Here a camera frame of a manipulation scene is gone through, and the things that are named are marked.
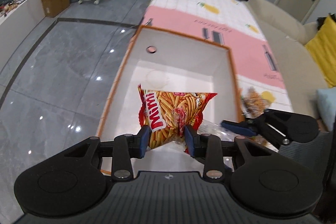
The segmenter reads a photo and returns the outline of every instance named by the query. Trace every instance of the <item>snack in plastic bag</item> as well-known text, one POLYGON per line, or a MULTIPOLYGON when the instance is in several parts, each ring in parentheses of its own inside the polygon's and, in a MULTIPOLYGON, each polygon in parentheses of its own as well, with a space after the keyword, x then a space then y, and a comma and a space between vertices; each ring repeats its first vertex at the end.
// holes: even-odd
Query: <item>snack in plastic bag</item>
POLYGON ((216 135, 221 141, 233 142, 235 137, 241 136, 239 134, 233 133, 229 129, 218 126, 207 120, 203 120, 201 125, 197 130, 197 134, 209 133, 211 135, 216 135))
POLYGON ((257 118, 264 113, 265 108, 269 107, 269 102, 264 100, 262 96, 257 93, 253 87, 250 87, 246 96, 241 96, 246 112, 252 118, 257 118))
POLYGON ((184 93, 142 90, 138 86, 142 107, 139 122, 149 125, 152 134, 148 146, 155 148, 171 140, 184 141, 184 126, 195 130, 203 120, 203 110, 217 93, 184 93))

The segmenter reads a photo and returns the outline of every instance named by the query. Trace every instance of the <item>dark floor stripe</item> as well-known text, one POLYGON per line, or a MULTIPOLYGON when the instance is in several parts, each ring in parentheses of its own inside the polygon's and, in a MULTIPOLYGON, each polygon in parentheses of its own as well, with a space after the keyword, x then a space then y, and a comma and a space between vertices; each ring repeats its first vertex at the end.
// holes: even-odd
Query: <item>dark floor stripe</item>
POLYGON ((36 40, 34 45, 30 48, 28 53, 25 55, 25 57, 23 58, 23 60, 21 61, 21 63, 17 67, 17 69, 15 70, 12 78, 9 80, 8 85, 5 88, 4 93, 2 94, 2 96, 0 98, 0 109, 3 105, 3 102, 5 101, 5 98, 8 94, 8 92, 9 92, 9 90, 11 89, 16 77, 18 76, 18 74, 22 70, 22 68, 25 65, 25 63, 27 62, 28 58, 32 55, 34 50, 36 50, 37 46, 42 42, 42 40, 47 36, 47 34, 56 26, 57 23, 58 23, 58 18, 49 26, 48 29, 46 29, 46 31, 40 36, 40 38, 36 40))
POLYGON ((120 26, 124 28, 131 28, 137 29, 138 24, 129 24, 129 23, 121 23, 115 21, 108 21, 108 20, 97 20, 97 19, 84 19, 84 18, 67 18, 67 17, 60 17, 58 18, 59 22, 78 22, 78 23, 92 23, 92 24, 102 24, 102 25, 111 25, 111 26, 120 26))

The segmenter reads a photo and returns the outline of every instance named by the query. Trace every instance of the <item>clear plastic bag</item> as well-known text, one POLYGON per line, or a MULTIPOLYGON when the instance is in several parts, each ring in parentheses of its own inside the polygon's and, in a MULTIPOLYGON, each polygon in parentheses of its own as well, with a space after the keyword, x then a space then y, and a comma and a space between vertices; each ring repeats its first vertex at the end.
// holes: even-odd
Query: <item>clear plastic bag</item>
MULTIPOLYGON (((233 133, 232 131, 223 128, 221 126, 218 126, 207 120, 203 120, 203 122, 201 123, 201 125, 197 130, 197 133, 198 134, 209 133, 212 135, 216 135, 221 139, 221 141, 228 141, 228 142, 233 142, 236 136, 240 136, 239 134, 233 133)), ((223 160, 225 165, 230 167, 233 171, 234 168, 232 164, 232 157, 223 157, 223 160)))
POLYGON ((271 103, 263 99, 262 95, 250 87, 245 95, 241 94, 241 102, 244 114, 249 118, 257 118, 264 113, 271 103))

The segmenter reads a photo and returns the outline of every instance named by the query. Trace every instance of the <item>blue gripper pad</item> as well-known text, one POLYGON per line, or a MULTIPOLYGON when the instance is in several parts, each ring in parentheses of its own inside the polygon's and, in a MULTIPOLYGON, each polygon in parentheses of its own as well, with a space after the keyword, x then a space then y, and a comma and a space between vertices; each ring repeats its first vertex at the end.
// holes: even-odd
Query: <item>blue gripper pad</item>
POLYGON ((248 128, 233 126, 231 124, 225 123, 224 121, 220 125, 221 125, 221 127, 224 127, 226 129, 232 131, 233 133, 243 135, 245 137, 254 137, 254 136, 257 135, 255 132, 253 132, 252 130, 250 130, 248 128))
POLYGON ((194 137, 188 127, 184 127, 184 139, 185 143, 188 147, 189 155, 194 158, 195 157, 195 147, 194 147, 194 137))
POLYGON ((141 159, 145 156, 147 151, 148 141, 151 134, 151 128, 149 126, 142 127, 138 133, 138 137, 140 138, 140 156, 141 159))

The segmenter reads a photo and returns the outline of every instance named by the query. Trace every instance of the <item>yellow cushion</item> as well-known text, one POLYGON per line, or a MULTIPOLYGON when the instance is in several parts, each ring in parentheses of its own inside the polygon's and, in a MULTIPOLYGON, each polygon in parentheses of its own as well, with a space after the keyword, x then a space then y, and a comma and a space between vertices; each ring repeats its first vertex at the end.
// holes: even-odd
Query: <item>yellow cushion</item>
POLYGON ((336 23, 330 16, 305 47, 319 66, 329 87, 336 86, 336 23))

